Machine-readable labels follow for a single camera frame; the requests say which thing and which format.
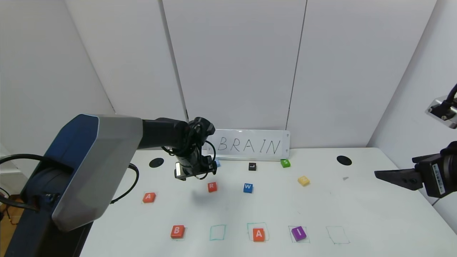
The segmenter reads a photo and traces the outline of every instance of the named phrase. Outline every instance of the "green letter block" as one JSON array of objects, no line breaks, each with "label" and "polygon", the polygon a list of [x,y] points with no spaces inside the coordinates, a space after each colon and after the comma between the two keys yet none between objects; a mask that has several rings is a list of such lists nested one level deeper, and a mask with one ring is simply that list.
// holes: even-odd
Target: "green letter block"
[{"label": "green letter block", "polygon": [[287,168],[287,167],[290,167],[290,162],[288,159],[282,159],[281,160],[281,165],[283,168]]}]

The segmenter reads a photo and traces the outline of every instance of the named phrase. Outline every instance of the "white table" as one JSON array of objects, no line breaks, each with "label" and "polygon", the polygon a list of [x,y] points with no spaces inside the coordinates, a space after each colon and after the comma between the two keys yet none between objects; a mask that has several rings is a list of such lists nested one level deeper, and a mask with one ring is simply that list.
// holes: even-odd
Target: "white table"
[{"label": "white table", "polygon": [[[338,155],[353,164],[341,165]],[[164,164],[150,168],[156,157]],[[137,151],[138,184],[94,222],[81,256],[457,255],[457,235],[418,191],[375,178],[374,170],[396,169],[379,149],[296,149],[289,160],[289,168],[259,161],[257,171],[248,171],[248,161],[221,161],[216,176],[184,182],[174,178],[175,157]],[[302,175],[311,181],[305,187],[297,182]],[[134,177],[127,170],[116,196]],[[208,193],[214,181],[218,190]],[[244,183],[254,184],[252,194]],[[142,203],[145,192],[157,194],[154,203]],[[265,223],[268,241],[251,241],[248,223]],[[170,238],[173,225],[187,228],[183,241]],[[224,240],[210,241],[214,225],[225,225]],[[301,243],[289,232],[299,225],[308,235]]]}]

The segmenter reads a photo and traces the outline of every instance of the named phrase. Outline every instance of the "blue letter block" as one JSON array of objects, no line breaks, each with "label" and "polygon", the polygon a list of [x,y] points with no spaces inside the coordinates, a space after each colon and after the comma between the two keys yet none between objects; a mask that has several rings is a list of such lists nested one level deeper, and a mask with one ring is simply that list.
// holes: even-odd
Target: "blue letter block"
[{"label": "blue letter block", "polygon": [[253,185],[252,184],[247,184],[245,183],[244,184],[244,188],[243,188],[243,192],[245,193],[252,193],[252,189],[253,189]]}]

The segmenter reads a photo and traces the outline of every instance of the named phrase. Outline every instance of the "black cable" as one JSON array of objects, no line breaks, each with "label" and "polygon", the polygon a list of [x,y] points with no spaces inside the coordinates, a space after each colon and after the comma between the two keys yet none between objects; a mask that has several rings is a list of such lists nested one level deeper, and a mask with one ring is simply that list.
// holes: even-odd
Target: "black cable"
[{"label": "black cable", "polygon": [[196,177],[197,179],[200,179],[200,180],[202,180],[202,179],[205,179],[205,178],[206,178],[206,176],[208,176],[208,173],[206,173],[206,174],[205,174],[203,177],[197,177],[197,176],[195,176],[195,177]]},{"label": "black cable", "polygon": [[434,203],[432,203],[431,205],[434,206],[438,201],[440,200],[440,198],[438,198]]},{"label": "black cable", "polygon": [[189,148],[189,144],[191,142],[191,138],[195,133],[195,127],[197,125],[202,125],[203,126],[203,123],[195,122],[189,127],[189,133],[187,134],[187,137],[186,137],[186,144],[184,145],[184,147],[181,150],[179,150],[178,152],[173,152],[173,151],[170,151],[170,150],[166,149],[164,146],[161,147],[162,150],[167,152],[170,156],[183,154],[185,151],[187,151],[187,148]]},{"label": "black cable", "polygon": [[8,196],[8,198],[10,198],[10,196],[11,196],[11,195],[10,195],[10,194],[9,194],[9,193],[8,193],[6,190],[4,190],[4,189],[3,189],[3,188],[1,188],[1,187],[0,187],[0,190],[1,190],[1,191],[3,191],[3,192],[5,192],[5,193],[6,193],[6,195]]},{"label": "black cable", "polygon": [[137,185],[138,179],[139,179],[139,177],[140,177],[140,171],[139,171],[138,168],[137,168],[134,164],[132,164],[132,163],[130,163],[130,164],[128,165],[128,168],[134,170],[135,173],[137,174],[137,176],[136,176],[136,178],[135,178],[135,182],[133,182],[133,185],[132,185],[125,193],[123,193],[123,194],[122,194],[121,196],[119,196],[118,198],[112,200],[110,204],[113,204],[113,203],[119,201],[120,199],[122,199],[124,196],[126,196],[128,193],[130,193],[130,191]]},{"label": "black cable", "polygon": [[[192,128],[195,129],[195,127],[198,126],[198,125],[201,125],[202,128],[204,126],[204,124],[202,122],[197,121],[197,122],[192,124]],[[203,129],[201,129],[200,130],[200,137],[203,138],[204,136],[205,136],[205,131]]]},{"label": "black cable", "polygon": [[[17,154],[17,155],[8,155],[8,156],[1,157],[0,165],[7,161],[12,161],[12,160],[16,160],[16,159],[30,159],[30,160],[36,160],[36,161],[45,161],[45,162],[52,163],[57,167],[64,166],[64,164],[62,164],[58,161],[55,161],[51,158],[41,156],[41,155],[31,155],[31,154]],[[38,207],[36,207],[36,206],[26,204],[26,203],[19,203],[19,202],[10,200],[8,198],[5,198],[3,196],[0,196],[0,202],[4,203],[6,205],[9,205],[9,206],[17,207],[17,208],[39,211]]]},{"label": "black cable", "polygon": [[211,161],[211,162],[213,162],[216,159],[216,148],[214,147],[213,144],[211,144],[210,141],[205,141],[205,142],[208,143],[213,148],[214,156],[213,156],[213,160]]},{"label": "black cable", "polygon": [[[10,193],[8,193],[8,191],[6,191],[5,189],[1,188],[0,187],[0,190],[2,190],[3,192],[5,192],[5,194],[8,196],[8,198],[11,197]],[[8,205],[6,206],[6,215],[8,216],[8,220],[10,221],[11,225],[17,225],[18,223],[13,223],[13,221],[11,220],[11,215],[10,215],[10,212],[8,211]]]},{"label": "black cable", "polygon": [[446,101],[449,103],[452,103],[454,101],[456,93],[457,93],[457,84],[451,89],[451,92],[449,92],[449,95],[447,95]]}]

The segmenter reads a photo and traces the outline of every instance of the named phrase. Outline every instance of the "whiteboard sign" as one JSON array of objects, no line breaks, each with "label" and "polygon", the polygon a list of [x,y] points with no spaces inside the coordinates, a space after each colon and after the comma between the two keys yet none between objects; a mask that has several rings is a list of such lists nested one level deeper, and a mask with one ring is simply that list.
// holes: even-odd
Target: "whiteboard sign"
[{"label": "whiteboard sign", "polygon": [[[277,161],[289,157],[290,132],[287,130],[216,129],[207,139],[221,160],[245,159]],[[205,144],[207,154],[213,154]]]}]

